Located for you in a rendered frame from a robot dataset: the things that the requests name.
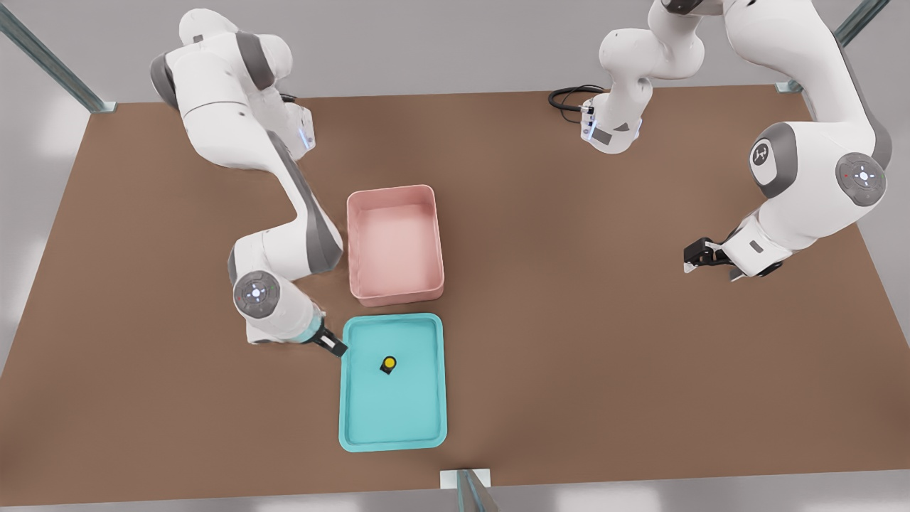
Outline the pale blue-green tray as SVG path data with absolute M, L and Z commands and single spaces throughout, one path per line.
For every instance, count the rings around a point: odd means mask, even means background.
M 348 452 L 438 447 L 448 434 L 444 331 L 430 312 L 347 321 L 339 389 L 339 444 Z M 385 356 L 397 359 L 390 375 Z

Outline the pink open box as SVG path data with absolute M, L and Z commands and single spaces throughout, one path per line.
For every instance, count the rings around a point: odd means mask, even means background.
M 415 304 L 444 292 L 434 191 L 428 185 L 365 189 L 348 197 L 351 294 L 365 307 Z

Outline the silver frame post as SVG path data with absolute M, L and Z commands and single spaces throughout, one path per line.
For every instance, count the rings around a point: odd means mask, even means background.
M 500 512 L 490 493 L 490 469 L 442 470 L 439 487 L 457 491 L 459 512 Z
M 0 1 L 0 32 L 75 98 L 91 114 L 113 113 L 117 102 L 105 102 Z
M 848 46 L 861 33 L 868 23 L 884 9 L 891 0 L 861 0 L 858 6 L 845 17 L 840 23 L 833 35 L 841 46 Z M 803 86 L 793 79 L 786 83 L 776 83 L 776 91 L 782 94 L 799 94 L 803 91 Z

